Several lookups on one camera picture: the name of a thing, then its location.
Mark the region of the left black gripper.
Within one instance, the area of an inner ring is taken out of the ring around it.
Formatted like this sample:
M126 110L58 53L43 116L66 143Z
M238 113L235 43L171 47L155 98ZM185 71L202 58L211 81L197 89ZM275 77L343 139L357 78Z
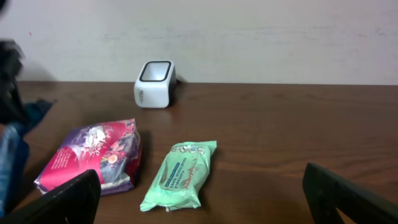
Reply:
M16 77L21 68L19 46L13 40L1 41L1 123L26 123L27 113L22 104Z

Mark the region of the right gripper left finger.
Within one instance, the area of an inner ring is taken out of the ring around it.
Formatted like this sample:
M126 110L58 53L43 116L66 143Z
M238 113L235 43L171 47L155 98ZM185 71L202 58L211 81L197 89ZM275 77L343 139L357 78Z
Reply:
M93 223L100 195L99 177L90 169L1 218L1 223Z

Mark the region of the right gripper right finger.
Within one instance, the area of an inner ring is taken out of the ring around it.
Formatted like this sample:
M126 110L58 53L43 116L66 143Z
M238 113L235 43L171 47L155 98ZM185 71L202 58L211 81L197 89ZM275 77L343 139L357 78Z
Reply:
M397 205L308 163L302 187L315 223L343 223L339 211L355 223L397 223Z

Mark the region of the blue Oreo cookie pack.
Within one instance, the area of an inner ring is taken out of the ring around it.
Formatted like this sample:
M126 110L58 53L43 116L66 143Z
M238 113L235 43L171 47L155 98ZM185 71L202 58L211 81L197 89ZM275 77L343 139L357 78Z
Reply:
M29 145L24 136L33 130L49 112L54 102L37 100L24 105L27 121L8 120L1 136L1 216L8 212L10 203L19 190L19 182L29 156Z

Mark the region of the pink purple liner pack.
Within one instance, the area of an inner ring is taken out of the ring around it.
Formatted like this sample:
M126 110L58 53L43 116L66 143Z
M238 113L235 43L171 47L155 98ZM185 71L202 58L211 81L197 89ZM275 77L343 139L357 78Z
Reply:
M142 155L136 120L108 121L73 129L34 180L42 194L87 170L95 170L101 195L135 188Z

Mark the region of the green wet wipes pack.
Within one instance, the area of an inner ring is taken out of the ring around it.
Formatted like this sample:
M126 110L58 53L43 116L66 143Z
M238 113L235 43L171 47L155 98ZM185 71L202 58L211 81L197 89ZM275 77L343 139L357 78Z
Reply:
M199 191L210 173L216 141L181 142L171 147L140 204L142 212L201 206Z

